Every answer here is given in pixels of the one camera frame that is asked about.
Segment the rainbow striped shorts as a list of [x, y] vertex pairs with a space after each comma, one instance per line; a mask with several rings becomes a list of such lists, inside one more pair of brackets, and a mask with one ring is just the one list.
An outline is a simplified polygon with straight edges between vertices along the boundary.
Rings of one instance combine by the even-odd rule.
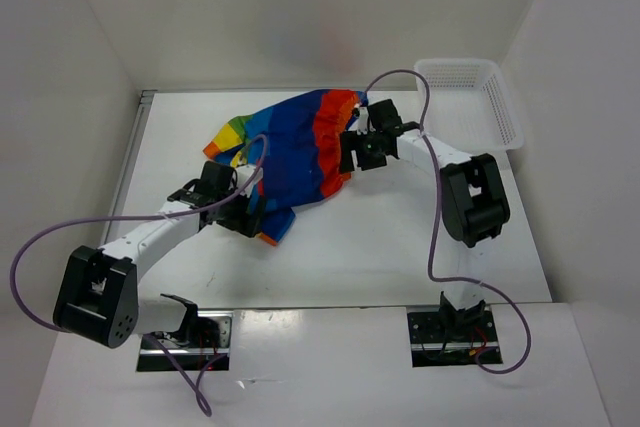
[[340, 171], [340, 135], [355, 122], [353, 109], [368, 102], [362, 91], [318, 89], [285, 99], [225, 123], [204, 147], [213, 161], [239, 167], [256, 164], [263, 144], [268, 152], [251, 203], [266, 199], [259, 237], [275, 246], [295, 219], [294, 209], [330, 198], [350, 180]]

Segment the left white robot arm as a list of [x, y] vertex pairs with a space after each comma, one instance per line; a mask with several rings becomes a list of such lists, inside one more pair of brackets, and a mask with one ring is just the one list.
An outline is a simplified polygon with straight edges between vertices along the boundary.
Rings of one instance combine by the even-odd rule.
[[98, 248], [75, 249], [54, 307], [54, 325], [109, 348], [132, 335], [156, 332], [177, 346], [191, 345], [200, 332], [197, 304], [176, 294], [140, 301], [138, 285], [171, 250], [208, 225], [256, 236], [267, 206], [260, 180], [259, 169], [244, 175], [208, 161], [151, 220]]

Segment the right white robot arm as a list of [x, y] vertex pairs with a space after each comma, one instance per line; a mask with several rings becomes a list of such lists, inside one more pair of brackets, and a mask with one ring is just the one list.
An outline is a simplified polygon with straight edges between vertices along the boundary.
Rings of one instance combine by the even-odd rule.
[[458, 150], [404, 122], [394, 103], [356, 105], [356, 126], [340, 134], [340, 171], [352, 173], [387, 165], [393, 157], [427, 173], [436, 193], [427, 257], [429, 280], [442, 286], [440, 332], [460, 340], [482, 320], [482, 280], [491, 241], [511, 212], [495, 158]]

